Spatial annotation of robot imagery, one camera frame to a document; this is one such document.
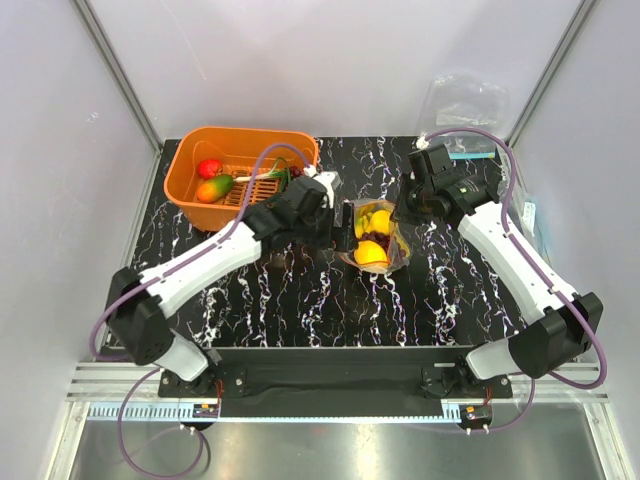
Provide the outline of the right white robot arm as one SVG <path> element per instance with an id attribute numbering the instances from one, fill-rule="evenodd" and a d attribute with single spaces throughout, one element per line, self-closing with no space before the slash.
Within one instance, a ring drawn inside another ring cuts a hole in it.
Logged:
<path id="1" fill-rule="evenodd" d="M 409 162 L 393 220 L 422 225 L 439 219 L 457 231 L 488 261 L 527 325 L 466 354 L 453 374 L 460 393 L 476 396 L 502 375 L 539 379 L 595 346 L 601 300 L 593 292 L 579 294 L 511 226 L 498 175 L 463 174 L 443 145 L 414 151 Z"/>

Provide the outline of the yellow lemon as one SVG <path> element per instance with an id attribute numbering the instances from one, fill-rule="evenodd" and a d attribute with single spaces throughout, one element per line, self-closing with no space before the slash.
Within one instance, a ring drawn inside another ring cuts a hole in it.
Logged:
<path id="1" fill-rule="evenodd" d="M 386 250 L 371 240 L 361 241 L 353 252 L 353 258 L 361 266 L 377 263 L 387 264 L 389 262 Z"/>

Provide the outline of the yellow banana bunch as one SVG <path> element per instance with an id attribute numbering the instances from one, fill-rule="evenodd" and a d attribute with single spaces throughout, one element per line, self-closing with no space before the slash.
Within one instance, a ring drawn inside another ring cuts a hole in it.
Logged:
<path id="1" fill-rule="evenodd" d="M 368 227 L 373 214 L 378 210 L 375 204 L 362 205 L 355 212 L 355 233 L 357 237 L 361 237 Z"/>

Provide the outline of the orange plastic basket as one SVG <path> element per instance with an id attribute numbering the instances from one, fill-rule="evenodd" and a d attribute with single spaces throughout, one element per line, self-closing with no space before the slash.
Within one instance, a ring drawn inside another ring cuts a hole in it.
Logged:
<path id="1" fill-rule="evenodd" d="M 179 143 L 166 174 L 167 198 L 200 231 L 218 231 L 251 204 L 284 191 L 319 147 L 301 132 L 201 127 Z"/>

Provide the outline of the dark red grape bunch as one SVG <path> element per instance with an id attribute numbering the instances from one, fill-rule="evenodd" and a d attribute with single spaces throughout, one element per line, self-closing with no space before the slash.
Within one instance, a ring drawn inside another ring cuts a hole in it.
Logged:
<path id="1" fill-rule="evenodd" d="M 391 237 L 388 234 L 383 234 L 380 232 L 365 232 L 361 241 L 371 241 L 379 246 L 381 246 L 384 250 L 387 250 L 390 245 Z"/>

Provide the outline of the red zip clear bag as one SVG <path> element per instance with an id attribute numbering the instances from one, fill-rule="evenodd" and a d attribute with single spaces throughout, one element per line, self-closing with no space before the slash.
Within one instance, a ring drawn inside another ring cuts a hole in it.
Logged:
<path id="1" fill-rule="evenodd" d="M 399 223 L 391 216 L 395 204 L 387 200 L 362 198 L 349 201 L 353 208 L 355 246 L 339 258 L 361 272 L 392 274 L 409 265 L 411 249 L 403 237 Z"/>

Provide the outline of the yellow pear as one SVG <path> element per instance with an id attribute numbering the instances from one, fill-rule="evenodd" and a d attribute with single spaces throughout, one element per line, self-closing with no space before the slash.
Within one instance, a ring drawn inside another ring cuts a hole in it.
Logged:
<path id="1" fill-rule="evenodd" d="M 389 235 L 391 224 L 391 212 L 388 210 L 377 210 L 371 215 L 367 229 L 369 233 Z"/>

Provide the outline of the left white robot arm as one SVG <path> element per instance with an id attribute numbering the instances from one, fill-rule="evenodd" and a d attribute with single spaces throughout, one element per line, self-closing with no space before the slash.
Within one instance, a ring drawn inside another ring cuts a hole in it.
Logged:
<path id="1" fill-rule="evenodd" d="M 352 226 L 334 224 L 340 183 L 334 171 L 300 176 L 182 255 L 142 273 L 117 271 L 105 322 L 127 358 L 176 374 L 193 395 L 208 394 L 216 382 L 214 359 L 170 327 L 169 318 L 205 287 L 291 244 L 336 251 L 354 246 Z"/>

